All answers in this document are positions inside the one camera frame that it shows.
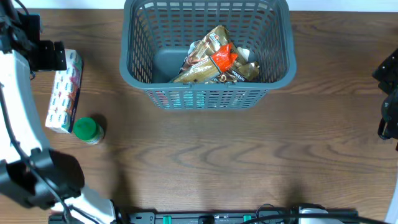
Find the green connector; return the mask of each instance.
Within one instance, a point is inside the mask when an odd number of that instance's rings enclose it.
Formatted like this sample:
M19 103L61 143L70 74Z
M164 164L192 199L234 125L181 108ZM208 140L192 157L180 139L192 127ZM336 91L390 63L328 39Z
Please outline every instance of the green connector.
M172 224L172 217L171 216L163 217L163 224Z
M250 219L251 219L251 215L244 215L243 216L243 221L244 222L249 221Z

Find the basket mesh wall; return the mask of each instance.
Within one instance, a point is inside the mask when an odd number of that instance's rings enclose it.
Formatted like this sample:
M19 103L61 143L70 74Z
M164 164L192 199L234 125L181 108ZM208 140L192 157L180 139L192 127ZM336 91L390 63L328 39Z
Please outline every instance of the basket mesh wall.
M258 83L273 83L289 67L278 0L135 1L132 4L127 66L131 75L152 83L152 59L165 47L188 47L224 25L237 47L250 49L260 65ZM167 109L248 108L267 90L147 90Z

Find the cable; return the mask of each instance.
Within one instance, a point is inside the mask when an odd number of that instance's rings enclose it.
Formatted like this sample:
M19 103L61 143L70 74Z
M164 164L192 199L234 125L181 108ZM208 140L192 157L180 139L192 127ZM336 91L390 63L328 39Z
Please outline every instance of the cable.
M33 79L36 78L36 73L33 71L30 71L30 74L32 75L32 78L30 78L30 80L32 81Z
M323 214L323 213L269 215L261 218L253 218L246 222L242 222L241 224L251 224L267 220L278 220L278 219L288 219L288 218L331 218L331 219L339 219L344 221L367 223L367 224L387 224L385 222L373 220L370 218L355 217L352 215Z
M17 140L15 138L14 133L12 132L12 128L11 128L11 124L10 124L10 120L9 120L7 108L6 108L6 101L4 99L4 94L2 92L2 88L3 88L3 85L0 82L0 105L1 105L2 115L4 117L4 123L6 125L6 129L7 129L8 135L10 137L11 143L15 147L15 150L18 152L19 156L21 157L21 160L23 161L25 166L29 169L29 171L33 174L33 176L37 180L43 182L44 185L46 186L46 188L49 190L49 192L55 197L55 199L58 202L61 203L61 205L63 207L63 215L64 215L67 223L69 223L70 220L72 219L72 215L70 214L68 206L61 199L61 197L58 195L58 193L56 193L56 191L49 185L49 183L47 183L47 181L44 180L44 178L35 170L34 164L31 164L29 158L22 151L22 149L19 146L19 143L17 142Z
M265 204L261 205L261 206L256 210L256 218L259 218L260 209L261 209L262 207L264 207L264 206L270 206L271 208L275 208L275 206L273 206L273 205L271 205L271 204L269 204L269 203L265 203Z
M20 0L15 0L18 5L21 6L21 8L25 11L26 15L29 16L29 12L27 11L26 7L23 5L23 3Z

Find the snack bag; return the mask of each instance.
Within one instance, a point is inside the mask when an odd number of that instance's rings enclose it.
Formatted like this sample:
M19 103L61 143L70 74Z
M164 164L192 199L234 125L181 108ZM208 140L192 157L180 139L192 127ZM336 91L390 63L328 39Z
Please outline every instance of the snack bag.
M221 46L224 46L231 42L229 38L229 32L225 27L222 25L218 25L213 30L211 30L203 39L202 41L209 43L211 49L215 52L220 49ZM234 44L232 44L231 53L237 54L238 57L234 62L234 66L236 68L247 64L247 60L241 55L241 53L237 50Z
M209 44L204 41L199 40L194 43L196 45L195 48L192 49L191 52L188 52L188 57L185 58L184 64L182 65L178 74L182 73L186 69L190 68L192 65L200 62L201 60L208 58L215 52L210 48Z
M45 126L57 133L71 133L80 95L83 61L76 50L65 49L67 69L55 72Z
M231 54L232 43L221 46L211 57L205 58L182 72L173 83L205 83L227 71L238 57Z
M251 82L258 77L260 71L258 69L258 63L252 62L240 66L239 68L230 68L226 72L218 75L214 79L207 81L206 84L210 83L226 83L226 82Z

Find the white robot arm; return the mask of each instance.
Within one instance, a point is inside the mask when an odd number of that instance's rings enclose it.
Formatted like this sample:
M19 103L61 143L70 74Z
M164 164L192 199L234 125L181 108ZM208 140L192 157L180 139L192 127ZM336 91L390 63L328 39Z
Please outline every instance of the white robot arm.
M24 207L51 207L56 212L67 209L82 223L116 223L118 214L112 201L85 186L77 161L53 151L43 132L30 74L64 70L66 65L62 43L40 41L36 38L39 32L38 15L22 15L10 1L0 2L0 192ZM74 162L78 175L67 173L61 159ZM32 175L30 168L36 169L39 176ZM57 174L67 177L59 178ZM68 189L69 183L74 192Z

